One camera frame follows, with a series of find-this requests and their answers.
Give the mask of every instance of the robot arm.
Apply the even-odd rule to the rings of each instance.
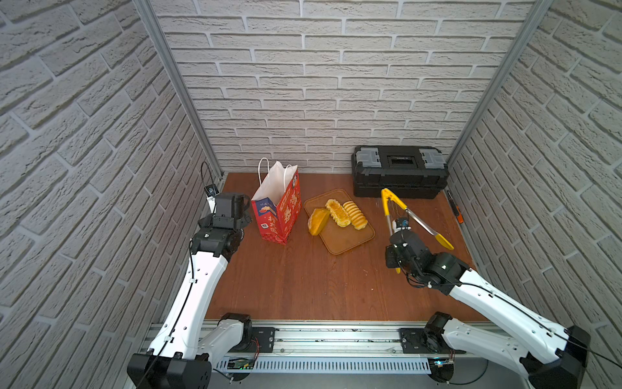
[[[438,289],[464,302],[510,337],[474,329],[448,314],[436,313],[424,333],[439,344],[471,352],[528,378],[536,389],[579,388],[587,367],[590,336],[579,327],[566,329],[524,307],[449,253],[431,254],[417,234],[393,233],[387,267],[402,269],[413,286]]]
[[[244,238],[243,227],[251,222],[248,196],[214,193],[208,204],[211,212],[198,222],[188,268],[169,315],[147,353],[134,354],[128,363],[128,375],[137,389],[207,386],[212,364],[232,348],[250,344],[251,319],[241,314],[224,315],[199,344],[216,285]]]

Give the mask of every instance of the yellow pastry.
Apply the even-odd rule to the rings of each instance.
[[[350,225],[350,216],[348,216],[348,212],[339,204],[339,201],[329,199],[326,202],[326,208],[330,211],[330,215],[339,227],[347,227]]]
[[[367,227],[367,219],[363,212],[354,204],[353,201],[347,201],[343,203],[343,209],[348,212],[348,216],[350,216],[350,220],[352,225],[357,230],[362,230]]]
[[[313,210],[311,217],[309,217],[309,221],[307,222],[307,227],[309,228],[309,233],[313,236],[319,235],[320,232],[326,227],[326,223],[328,222],[328,217],[330,216],[330,212],[324,208],[316,208]]]

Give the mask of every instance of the wooden table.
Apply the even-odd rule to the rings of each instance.
[[[230,173],[224,192],[252,197],[258,187],[256,174]],[[285,246],[262,240],[253,220],[244,229],[244,240],[216,287],[206,319],[238,312],[270,320],[427,321],[434,312],[442,311],[462,321],[486,320],[439,291],[410,287],[403,274],[386,268],[384,248],[389,244],[389,231],[380,199],[354,197],[350,175],[300,175],[303,202],[335,188],[349,193],[376,236],[344,254],[332,255],[320,237],[307,231],[309,217],[304,208]],[[405,203],[454,245],[454,255],[472,265],[443,193],[434,200],[405,199]],[[432,253],[445,250],[418,224],[411,224]]]

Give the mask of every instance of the tongs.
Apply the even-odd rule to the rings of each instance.
[[[417,223],[419,223],[419,225],[421,227],[423,227],[426,231],[428,231],[430,233],[430,235],[432,235],[437,241],[439,241],[439,243],[441,245],[443,245],[443,247],[445,247],[445,248],[447,248],[449,250],[453,250],[452,244],[449,243],[449,241],[447,239],[445,239],[445,237],[443,235],[441,235],[438,232],[436,232],[435,230],[433,230],[432,227],[428,226],[413,211],[408,209],[408,207],[406,207],[406,204],[404,204],[404,202],[402,200],[400,200],[400,198],[398,196],[396,196],[395,193],[391,192],[387,188],[384,188],[380,192],[380,194],[381,194],[381,197],[382,197],[382,200],[383,200],[384,215],[386,216],[387,223],[389,225],[389,235],[393,235],[393,227],[392,227],[392,223],[391,223],[391,215],[389,214],[389,200],[391,200],[395,204],[398,204],[401,209],[405,210],[406,213],[408,213],[408,216],[412,217]]]

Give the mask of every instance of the toolbox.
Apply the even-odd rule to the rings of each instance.
[[[429,146],[357,146],[352,154],[354,196],[380,197],[389,188],[407,199],[433,199],[447,186],[443,155]]]

